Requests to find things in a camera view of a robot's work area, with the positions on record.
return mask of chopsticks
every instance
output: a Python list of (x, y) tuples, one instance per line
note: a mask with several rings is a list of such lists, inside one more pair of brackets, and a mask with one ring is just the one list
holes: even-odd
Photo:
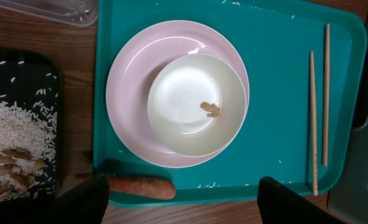
[(315, 92), (315, 65), (314, 52), (309, 54), (309, 74), (310, 74), (310, 97), (311, 97), (311, 122), (312, 122), (312, 142), (313, 142), (313, 195), (318, 195), (318, 162), (316, 154), (316, 92)]
[(323, 98), (323, 166), (328, 166), (328, 136), (329, 136), (329, 88), (331, 79), (331, 41), (330, 26), (326, 24), (325, 36), (325, 70), (324, 70), (324, 98)]

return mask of wooden table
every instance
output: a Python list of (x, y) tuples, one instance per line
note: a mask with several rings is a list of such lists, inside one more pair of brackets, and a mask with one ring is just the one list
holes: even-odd
[[(366, 20), (368, 0), (312, 0), (356, 13)], [(0, 9), (0, 46), (44, 54), (65, 80), (64, 169), (62, 193), (76, 186), (74, 174), (91, 172), (93, 92), (97, 25), (76, 28)], [(307, 199), (324, 210), (328, 195)], [(109, 206), (104, 223), (261, 223), (256, 201), (141, 209)]]

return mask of black tray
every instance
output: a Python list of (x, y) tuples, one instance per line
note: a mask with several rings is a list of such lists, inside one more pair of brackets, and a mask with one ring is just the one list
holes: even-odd
[[(46, 95), (37, 93), (40, 88), (47, 90)], [(14, 50), (0, 48), (0, 95), (7, 95), (0, 98), (1, 101), (8, 102), (11, 106), (16, 101), (17, 106), (22, 109), (32, 110), (39, 114), (41, 120), (48, 120), (41, 112), (40, 106), (33, 108), (34, 103), (41, 100), (44, 106), (54, 107), (57, 111), (57, 133), (55, 143), (55, 162), (45, 160), (47, 167), (44, 172), (55, 180), (54, 183), (35, 185), (30, 191), (30, 197), (34, 198), (34, 193), (39, 188), (46, 188), (55, 185), (54, 194), (45, 194), (39, 191), (36, 198), (54, 198), (59, 194), (62, 184), (62, 131), (63, 131), (63, 78), (55, 65), (45, 56), (24, 50)], [(37, 181), (46, 182), (48, 177), (36, 177)]]

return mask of uncooked rice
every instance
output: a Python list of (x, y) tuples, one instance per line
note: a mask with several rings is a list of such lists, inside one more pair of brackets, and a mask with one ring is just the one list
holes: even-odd
[(41, 170), (37, 170), (33, 174), (36, 175), (36, 176), (41, 176), (41, 175), (44, 174), (44, 171), (42, 169)]
[(44, 126), (40, 121), (33, 121), (34, 115), (34, 112), (17, 107), (16, 102), (12, 107), (0, 103), (0, 154), (4, 149), (21, 147), (31, 153), (33, 160), (54, 159), (55, 146), (50, 147), (50, 142), (53, 141), (46, 142), (45, 139), (54, 139), (56, 135), (53, 130), (47, 129), (48, 124)]
[(24, 198), (28, 197), (29, 194), (27, 192), (11, 192), (9, 195), (3, 196), (0, 198), (0, 202), (6, 201), (6, 200), (12, 200), (17, 198)]

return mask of plastic container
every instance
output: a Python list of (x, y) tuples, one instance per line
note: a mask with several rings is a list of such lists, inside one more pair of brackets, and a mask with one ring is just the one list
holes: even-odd
[[(136, 157), (114, 132), (105, 104), (108, 73), (120, 49), (139, 31), (188, 20), (224, 35), (248, 73), (246, 120), (229, 147), (201, 165), (172, 169)], [(322, 165), (324, 31), (331, 29), (329, 165)], [(314, 51), (318, 125), (318, 189), (338, 180), (347, 152), (367, 36), (353, 13), (293, 0), (101, 0), (94, 104), (94, 171), (171, 180), (176, 197), (161, 201), (112, 193), (119, 207), (227, 202), (257, 197), (270, 176), (300, 195), (312, 185), (309, 144), (309, 52)]]
[(0, 0), (0, 7), (77, 27), (98, 18), (98, 0)]

